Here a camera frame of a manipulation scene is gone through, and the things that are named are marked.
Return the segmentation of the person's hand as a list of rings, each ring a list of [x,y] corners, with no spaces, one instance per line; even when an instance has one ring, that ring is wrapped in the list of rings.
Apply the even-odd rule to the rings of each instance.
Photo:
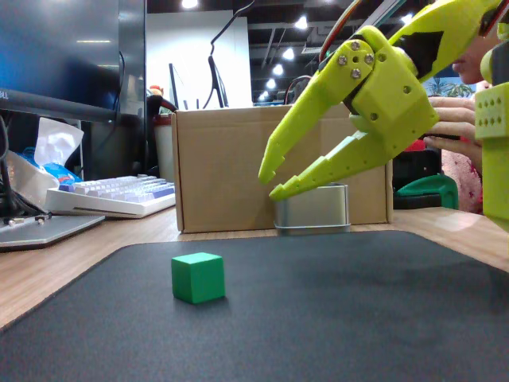
[[[440,150],[462,154],[482,174],[482,145],[476,140],[475,100],[429,97],[439,120],[425,135],[424,142]]]

